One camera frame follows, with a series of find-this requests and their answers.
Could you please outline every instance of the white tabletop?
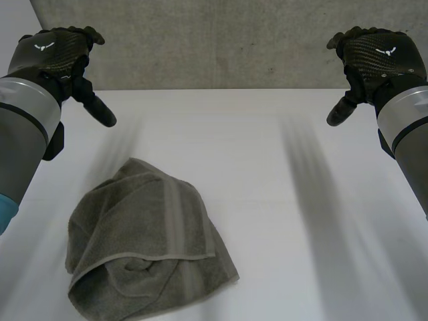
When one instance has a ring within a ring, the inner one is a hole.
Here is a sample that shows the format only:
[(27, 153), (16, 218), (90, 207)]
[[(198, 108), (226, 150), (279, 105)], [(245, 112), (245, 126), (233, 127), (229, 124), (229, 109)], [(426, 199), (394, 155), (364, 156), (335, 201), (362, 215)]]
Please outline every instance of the white tabletop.
[(428, 320), (428, 222), (372, 107), (327, 125), (342, 94), (100, 92), (114, 128), (69, 101), (65, 150), (0, 238), (0, 319), (82, 320), (67, 298), (67, 222), (133, 156), (198, 188), (241, 276), (153, 320)]

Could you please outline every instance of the crumpled towel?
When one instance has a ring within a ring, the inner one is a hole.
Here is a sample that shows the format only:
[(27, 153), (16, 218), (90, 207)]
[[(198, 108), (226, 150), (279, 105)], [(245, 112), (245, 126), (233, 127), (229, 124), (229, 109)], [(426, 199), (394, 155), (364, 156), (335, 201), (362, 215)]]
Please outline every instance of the crumpled towel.
[(196, 189), (130, 158), (74, 210), (68, 296), (88, 320), (140, 320), (239, 279)]

